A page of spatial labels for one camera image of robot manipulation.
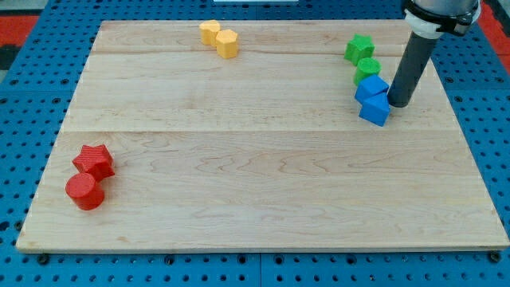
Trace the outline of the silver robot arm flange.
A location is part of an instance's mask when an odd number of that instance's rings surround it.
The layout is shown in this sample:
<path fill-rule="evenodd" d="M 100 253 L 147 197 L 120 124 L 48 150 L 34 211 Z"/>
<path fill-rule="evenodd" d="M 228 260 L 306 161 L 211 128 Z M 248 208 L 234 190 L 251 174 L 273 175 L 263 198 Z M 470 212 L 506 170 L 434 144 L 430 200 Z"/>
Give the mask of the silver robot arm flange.
<path fill-rule="evenodd" d="M 432 40 L 444 33 L 463 37 L 481 15 L 481 1 L 402 0 L 402 12 L 420 37 Z"/>

